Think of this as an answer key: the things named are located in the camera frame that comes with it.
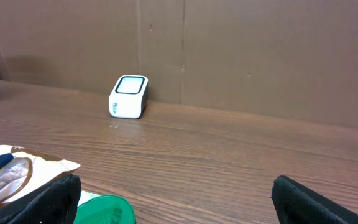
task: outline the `white cube device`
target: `white cube device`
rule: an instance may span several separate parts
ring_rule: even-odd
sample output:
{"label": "white cube device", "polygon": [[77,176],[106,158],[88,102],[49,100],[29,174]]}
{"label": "white cube device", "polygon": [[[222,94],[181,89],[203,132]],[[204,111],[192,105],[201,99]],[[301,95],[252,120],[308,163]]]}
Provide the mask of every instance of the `white cube device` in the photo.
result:
{"label": "white cube device", "polygon": [[115,118],[137,119],[146,107],[149,80],[142,75],[121,76],[109,97],[109,110]]}

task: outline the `brown cardboard wall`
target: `brown cardboard wall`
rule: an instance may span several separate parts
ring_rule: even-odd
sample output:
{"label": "brown cardboard wall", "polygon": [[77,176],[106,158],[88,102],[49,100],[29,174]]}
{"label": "brown cardboard wall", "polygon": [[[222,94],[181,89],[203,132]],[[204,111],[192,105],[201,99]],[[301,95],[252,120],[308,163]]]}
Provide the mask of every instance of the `brown cardboard wall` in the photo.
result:
{"label": "brown cardboard wall", "polygon": [[358,127],[358,1],[0,0],[4,79]]}

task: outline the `wooden table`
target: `wooden table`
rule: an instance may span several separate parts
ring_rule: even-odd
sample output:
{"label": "wooden table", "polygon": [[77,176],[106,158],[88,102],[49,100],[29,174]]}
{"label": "wooden table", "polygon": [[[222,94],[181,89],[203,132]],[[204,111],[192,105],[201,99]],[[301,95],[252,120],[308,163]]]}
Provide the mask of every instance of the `wooden table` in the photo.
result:
{"label": "wooden table", "polygon": [[278,223],[282,174],[358,213],[358,129],[153,101],[116,119],[108,95],[0,81],[0,144],[80,163],[138,223]]}

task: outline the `device screen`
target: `device screen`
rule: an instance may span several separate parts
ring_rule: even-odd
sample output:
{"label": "device screen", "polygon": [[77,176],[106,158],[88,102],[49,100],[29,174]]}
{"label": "device screen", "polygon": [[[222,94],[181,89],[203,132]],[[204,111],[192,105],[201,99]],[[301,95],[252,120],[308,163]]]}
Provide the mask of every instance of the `device screen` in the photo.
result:
{"label": "device screen", "polygon": [[119,82],[117,92],[136,94],[140,92],[144,78],[142,77],[124,77]]}

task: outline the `green plastic object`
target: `green plastic object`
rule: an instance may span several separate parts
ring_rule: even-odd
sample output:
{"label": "green plastic object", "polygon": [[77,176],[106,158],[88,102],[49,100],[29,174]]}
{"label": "green plastic object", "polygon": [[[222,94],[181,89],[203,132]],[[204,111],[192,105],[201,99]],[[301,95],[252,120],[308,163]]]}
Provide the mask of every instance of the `green plastic object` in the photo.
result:
{"label": "green plastic object", "polygon": [[74,224],[135,224],[135,210],[124,198],[102,195],[80,205]]}

